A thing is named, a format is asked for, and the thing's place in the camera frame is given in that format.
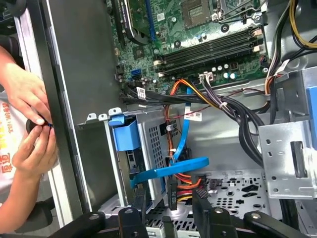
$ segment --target finger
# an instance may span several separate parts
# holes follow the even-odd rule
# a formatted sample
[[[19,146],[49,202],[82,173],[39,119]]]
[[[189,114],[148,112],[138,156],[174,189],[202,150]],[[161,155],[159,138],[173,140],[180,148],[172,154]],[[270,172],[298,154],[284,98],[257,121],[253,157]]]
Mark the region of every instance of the finger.
[[[46,89],[45,89],[44,82],[42,82],[42,84],[41,84],[41,90],[46,94]]]
[[[30,106],[32,106],[33,108],[35,108],[39,114],[41,114],[46,120],[50,120],[51,119],[51,113],[48,109],[47,106],[45,106],[45,104],[34,94],[28,94],[25,96],[25,98],[22,98],[23,100],[25,100],[26,103],[28,103]]]
[[[58,148],[55,147],[55,150],[54,150],[54,153],[52,155],[52,157],[50,158],[49,160],[49,167],[50,169],[54,166],[54,164],[56,163],[57,161],[57,155],[58,155]]]
[[[45,156],[48,158],[52,157],[53,153],[55,152],[55,149],[56,149],[55,131],[54,131],[54,129],[51,129],[50,134],[49,134],[49,141],[47,144]]]
[[[33,93],[45,104],[47,108],[49,108],[49,102],[45,92],[43,92],[40,88],[37,88],[33,90]]]
[[[25,139],[22,140],[17,152],[15,153],[15,157],[20,160],[24,161],[34,149],[34,144],[37,138],[39,138],[42,132],[41,126],[36,126],[33,130],[25,136]]]
[[[49,110],[49,115],[48,117],[43,117],[48,121],[48,123],[52,124],[52,117],[51,117],[51,112],[50,112],[50,107],[49,107],[49,102],[46,94],[42,90],[35,90],[34,94],[44,103],[46,108]]]
[[[38,165],[43,156],[46,153],[48,141],[49,141],[49,132],[50,128],[48,126],[43,126],[42,132],[39,136],[39,139],[36,142],[34,150],[28,157],[28,163],[32,165]]]
[[[30,119],[37,125],[43,125],[44,120],[41,118],[32,108],[25,103],[23,100],[18,99],[17,102],[14,104],[14,107],[18,109],[27,119]]]

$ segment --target yellow wire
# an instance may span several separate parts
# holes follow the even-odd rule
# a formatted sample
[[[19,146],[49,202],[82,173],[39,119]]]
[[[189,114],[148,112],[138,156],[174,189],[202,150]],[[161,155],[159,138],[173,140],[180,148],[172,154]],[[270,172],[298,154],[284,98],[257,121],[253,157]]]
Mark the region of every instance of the yellow wire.
[[[196,90],[196,88],[194,88],[191,84],[189,84],[188,82],[186,82],[185,80],[180,80],[183,84],[185,84],[186,86],[190,87],[191,89],[193,89],[193,91],[201,98],[203,99],[207,104],[209,104],[210,106],[219,109],[218,107],[216,107],[214,104],[210,103],[205,97],[204,95],[199,92],[198,90]]]
[[[317,49],[317,44],[314,43],[310,43],[308,41],[306,41],[299,33],[298,29],[297,29],[297,25],[296,25],[296,20],[295,20],[295,0],[290,0],[291,4],[290,4],[290,10],[289,10],[289,18],[290,18],[290,22],[293,28],[293,31],[295,33],[295,35],[297,36],[297,38],[303,43],[303,45],[306,45],[308,47],[311,48],[316,48]]]
[[[193,198],[193,196],[187,196],[187,197],[179,198],[179,199],[177,200],[177,202],[182,202],[182,201],[188,200],[188,199],[190,199],[190,198]]]

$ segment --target ram slot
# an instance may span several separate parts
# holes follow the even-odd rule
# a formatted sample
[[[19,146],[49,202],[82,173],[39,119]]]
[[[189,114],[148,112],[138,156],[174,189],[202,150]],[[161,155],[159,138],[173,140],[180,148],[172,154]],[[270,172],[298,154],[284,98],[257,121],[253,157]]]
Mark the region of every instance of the ram slot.
[[[198,60],[194,60],[188,63],[178,63],[174,64],[171,67],[164,68],[161,72],[164,75],[177,74],[181,72],[186,72],[189,70],[197,69],[200,67],[208,66],[210,64],[218,63],[223,60],[229,60],[235,57],[241,57],[245,55],[249,55],[253,52],[253,47],[250,45],[244,45],[240,47],[236,47],[233,49],[224,50],[218,52],[217,54],[209,55],[207,57],[200,58]]]
[[[234,49],[235,47],[240,46],[241,44],[245,44],[248,41],[250,41],[249,38],[241,38],[232,40],[231,42],[222,43],[221,45],[214,45],[212,42],[210,42],[209,44],[204,45],[203,47],[192,49],[190,51],[187,51],[185,54],[182,53],[180,55],[173,56],[172,58],[164,59],[164,61],[166,62],[166,64],[171,64],[175,60],[182,58],[182,61],[184,62],[187,60],[195,59],[196,57],[199,58],[201,57],[201,55],[210,54],[212,52],[221,51],[223,49]]]
[[[229,36],[225,36],[225,37],[222,37],[219,39],[215,39],[215,40],[212,40],[209,42],[205,42],[205,43],[202,43],[202,44],[199,44],[196,46],[192,46],[192,47],[189,47],[189,48],[177,51],[177,52],[173,52],[173,53],[164,55],[164,59],[169,60],[175,56],[179,56],[182,54],[186,54],[187,52],[191,52],[191,51],[195,51],[195,50],[198,50],[201,48],[205,48],[207,45],[210,45],[210,44],[215,45],[216,47],[218,47],[219,45],[223,45],[224,47],[227,47],[227,44],[234,43],[234,42],[239,41],[241,39],[247,40],[248,38],[250,38],[252,36],[251,33],[252,32],[250,30],[238,32],[238,33],[235,33],[235,34],[232,34]]]

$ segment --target cpu socket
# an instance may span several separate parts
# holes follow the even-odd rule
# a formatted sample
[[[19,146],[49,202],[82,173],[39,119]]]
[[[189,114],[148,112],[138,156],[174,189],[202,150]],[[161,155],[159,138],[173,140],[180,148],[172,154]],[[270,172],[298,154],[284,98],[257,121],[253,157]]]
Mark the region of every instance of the cpu socket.
[[[186,29],[211,21],[208,0],[185,0],[182,12]]]

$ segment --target motherboard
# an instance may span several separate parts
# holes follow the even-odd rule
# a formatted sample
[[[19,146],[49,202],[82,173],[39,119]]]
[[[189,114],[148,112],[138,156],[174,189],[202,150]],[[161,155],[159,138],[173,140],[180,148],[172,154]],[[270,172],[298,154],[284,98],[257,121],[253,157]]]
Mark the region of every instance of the motherboard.
[[[108,0],[117,80],[168,94],[179,78],[199,88],[263,78],[266,0]]]

